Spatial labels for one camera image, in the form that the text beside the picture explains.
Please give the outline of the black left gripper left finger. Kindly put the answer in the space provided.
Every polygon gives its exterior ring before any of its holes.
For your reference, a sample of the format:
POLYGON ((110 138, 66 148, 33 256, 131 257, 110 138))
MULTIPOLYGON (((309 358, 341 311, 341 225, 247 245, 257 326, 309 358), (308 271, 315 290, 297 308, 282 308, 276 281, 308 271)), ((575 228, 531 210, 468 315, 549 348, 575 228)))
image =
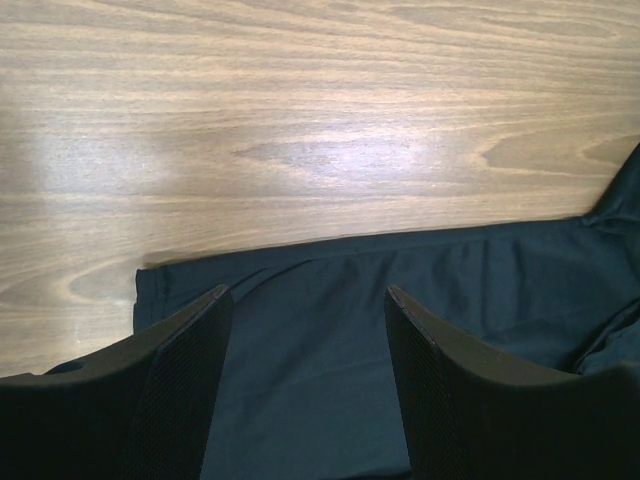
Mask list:
POLYGON ((2 378, 2 478, 199 478, 232 317, 220 285, 106 348, 2 378))

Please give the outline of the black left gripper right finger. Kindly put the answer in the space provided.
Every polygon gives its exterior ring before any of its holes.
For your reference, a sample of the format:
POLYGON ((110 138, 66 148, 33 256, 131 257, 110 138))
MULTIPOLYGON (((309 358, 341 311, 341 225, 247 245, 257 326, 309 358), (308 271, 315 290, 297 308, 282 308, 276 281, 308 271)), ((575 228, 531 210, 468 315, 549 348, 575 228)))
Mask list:
POLYGON ((635 479, 639 368, 576 375, 438 318, 398 287, 386 332, 416 479, 635 479))

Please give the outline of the black t shirt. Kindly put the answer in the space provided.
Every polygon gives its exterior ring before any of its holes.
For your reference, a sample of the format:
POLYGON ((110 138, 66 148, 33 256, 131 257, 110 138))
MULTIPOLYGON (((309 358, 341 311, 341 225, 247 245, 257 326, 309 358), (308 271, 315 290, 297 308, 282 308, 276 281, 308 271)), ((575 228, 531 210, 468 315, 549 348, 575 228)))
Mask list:
POLYGON ((546 368, 639 368, 639 157, 580 217, 245 251, 136 285, 133 335, 220 285, 233 299, 197 479, 416 479, 387 290, 546 368))

